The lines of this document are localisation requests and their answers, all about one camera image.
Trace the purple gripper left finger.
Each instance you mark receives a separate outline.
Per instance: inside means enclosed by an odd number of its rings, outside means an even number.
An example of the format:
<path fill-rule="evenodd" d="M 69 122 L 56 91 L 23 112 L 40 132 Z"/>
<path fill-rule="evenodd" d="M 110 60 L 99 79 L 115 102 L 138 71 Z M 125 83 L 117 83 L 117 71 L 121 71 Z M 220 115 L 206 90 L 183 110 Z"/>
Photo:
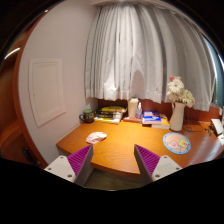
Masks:
<path fill-rule="evenodd" d="M 93 157 L 93 146 L 88 145 L 68 157 L 60 155 L 45 171 L 83 186 Z"/>

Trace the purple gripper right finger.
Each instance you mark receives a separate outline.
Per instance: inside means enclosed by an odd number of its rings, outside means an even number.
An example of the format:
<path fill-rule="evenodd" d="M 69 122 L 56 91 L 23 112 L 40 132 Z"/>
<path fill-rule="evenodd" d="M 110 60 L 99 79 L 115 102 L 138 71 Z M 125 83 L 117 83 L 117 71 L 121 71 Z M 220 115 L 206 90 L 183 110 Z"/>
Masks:
<path fill-rule="evenodd" d="M 134 156 L 145 183 L 157 181 L 181 170 L 181 167 L 168 155 L 158 156 L 137 144 L 134 145 Z"/>

